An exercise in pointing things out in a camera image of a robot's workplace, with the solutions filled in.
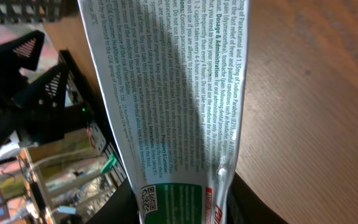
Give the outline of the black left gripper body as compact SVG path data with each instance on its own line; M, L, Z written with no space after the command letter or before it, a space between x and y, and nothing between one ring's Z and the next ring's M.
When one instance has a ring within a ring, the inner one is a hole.
M23 105L0 96L0 147L16 132L22 147L43 145L85 128L91 113L84 103L66 107L65 97L31 97Z

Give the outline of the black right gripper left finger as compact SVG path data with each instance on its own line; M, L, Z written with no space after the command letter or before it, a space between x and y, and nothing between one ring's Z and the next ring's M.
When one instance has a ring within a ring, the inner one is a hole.
M126 179L86 224L139 224L137 202Z

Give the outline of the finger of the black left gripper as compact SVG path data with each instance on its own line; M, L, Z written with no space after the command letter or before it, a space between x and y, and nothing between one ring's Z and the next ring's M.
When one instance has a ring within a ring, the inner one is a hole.
M20 69L36 70L45 34L39 30L0 45L0 90L17 93L28 85Z
M14 95L15 105L23 110L63 113L69 69L58 64Z

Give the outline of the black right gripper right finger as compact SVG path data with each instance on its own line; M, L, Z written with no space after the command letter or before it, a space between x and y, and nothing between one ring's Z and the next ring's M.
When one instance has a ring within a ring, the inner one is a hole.
M235 173L227 197L228 224L288 224Z

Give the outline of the white green box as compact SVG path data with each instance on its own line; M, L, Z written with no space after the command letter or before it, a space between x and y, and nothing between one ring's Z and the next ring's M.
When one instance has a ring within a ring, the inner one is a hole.
M247 67L246 0L82 0L142 223L226 223Z

